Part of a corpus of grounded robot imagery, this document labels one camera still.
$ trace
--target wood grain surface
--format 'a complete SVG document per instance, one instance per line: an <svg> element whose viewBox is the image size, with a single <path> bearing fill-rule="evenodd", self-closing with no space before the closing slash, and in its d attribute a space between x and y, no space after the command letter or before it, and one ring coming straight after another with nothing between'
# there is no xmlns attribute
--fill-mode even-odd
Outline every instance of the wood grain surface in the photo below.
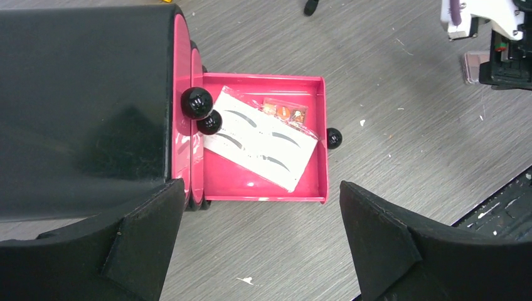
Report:
<svg viewBox="0 0 532 301"><path fill-rule="evenodd" d="M408 3L322 0L306 18L304 0L178 1L209 71L324 76L328 125L344 143L329 155L325 206L222 202L185 213L161 300L351 300L359 288L341 180L451 224L532 165L531 94L463 84L460 56L488 49L489 29L449 43L438 1ZM4 223L0 238L32 239L71 222ZM248 277L253 285L239 280Z"/></svg>

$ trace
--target black knob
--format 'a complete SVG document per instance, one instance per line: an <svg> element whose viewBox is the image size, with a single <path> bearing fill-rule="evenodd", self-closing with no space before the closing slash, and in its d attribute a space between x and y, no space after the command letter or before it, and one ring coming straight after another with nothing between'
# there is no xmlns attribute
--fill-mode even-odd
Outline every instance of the black knob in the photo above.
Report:
<svg viewBox="0 0 532 301"><path fill-rule="evenodd" d="M330 127L327 129L327 148L335 149L342 144L342 133L339 130Z"/></svg>
<svg viewBox="0 0 532 301"><path fill-rule="evenodd" d="M190 119L204 119L213 110L214 101L211 93L200 87L186 89L181 96L181 110Z"/></svg>
<svg viewBox="0 0 532 301"><path fill-rule="evenodd" d="M305 4L305 9L303 10L305 16L312 16L312 14L314 14L316 11L318 3L319 0L308 0Z"/></svg>
<svg viewBox="0 0 532 301"><path fill-rule="evenodd" d="M203 134L214 135L221 129L221 115L213 110L207 118L196 121L196 125Z"/></svg>

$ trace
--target pink tray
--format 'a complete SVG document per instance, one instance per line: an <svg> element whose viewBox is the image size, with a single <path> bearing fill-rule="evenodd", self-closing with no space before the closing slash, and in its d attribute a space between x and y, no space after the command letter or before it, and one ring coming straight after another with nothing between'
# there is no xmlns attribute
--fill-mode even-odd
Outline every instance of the pink tray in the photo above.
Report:
<svg viewBox="0 0 532 301"><path fill-rule="evenodd" d="M305 126L320 140L301 180L292 193L262 177L205 150L203 185L210 201L319 201L329 191L327 171L327 121L325 82L321 77L205 73L203 88L216 100L223 86L248 95L257 102L272 97L308 107Z"/></svg>
<svg viewBox="0 0 532 301"><path fill-rule="evenodd" d="M175 20L174 89L171 177L183 179L187 198L201 205L208 201L317 201L329 195L327 163L327 114L325 82L321 77L203 73L201 55L191 49L182 15ZM262 102L278 98L308 107L305 126L320 141L294 192L203 148L203 134L187 119L180 106L181 94L189 87L203 87L216 100L223 86Z"/></svg>

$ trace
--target white card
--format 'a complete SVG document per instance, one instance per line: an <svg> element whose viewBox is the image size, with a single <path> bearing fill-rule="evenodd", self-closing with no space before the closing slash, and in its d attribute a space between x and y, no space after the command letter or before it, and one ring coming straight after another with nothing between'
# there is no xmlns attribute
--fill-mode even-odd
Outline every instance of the white card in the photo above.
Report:
<svg viewBox="0 0 532 301"><path fill-rule="evenodd" d="M295 190L317 140L225 93L215 102L221 130L205 136L206 149L285 188Z"/></svg>

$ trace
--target clear plastic packet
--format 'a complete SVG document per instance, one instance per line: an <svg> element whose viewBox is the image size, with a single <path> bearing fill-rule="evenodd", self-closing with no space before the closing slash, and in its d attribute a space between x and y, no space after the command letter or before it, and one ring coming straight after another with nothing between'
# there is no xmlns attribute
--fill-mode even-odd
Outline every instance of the clear plastic packet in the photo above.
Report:
<svg viewBox="0 0 532 301"><path fill-rule="evenodd" d="M318 135L305 126L308 107L276 98L265 97L262 111L274 116L289 126L318 139Z"/></svg>
<svg viewBox="0 0 532 301"><path fill-rule="evenodd" d="M205 149L293 192L314 153L316 135L266 114L253 95L227 86L214 109L223 123L219 132L204 137Z"/></svg>

